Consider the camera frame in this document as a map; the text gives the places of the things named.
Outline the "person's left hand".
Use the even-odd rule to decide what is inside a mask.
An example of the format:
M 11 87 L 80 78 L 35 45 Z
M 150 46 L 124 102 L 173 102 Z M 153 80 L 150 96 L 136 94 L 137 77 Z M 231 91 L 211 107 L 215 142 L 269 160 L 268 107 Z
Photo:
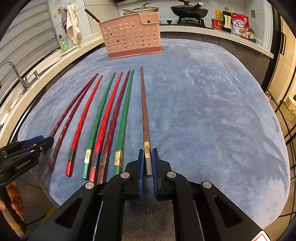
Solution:
M 6 189 L 11 200 L 12 209 L 19 215 L 25 215 L 25 209 L 23 207 L 23 201 L 21 199 L 21 192 L 18 188 L 17 181 L 13 181 L 11 185 Z

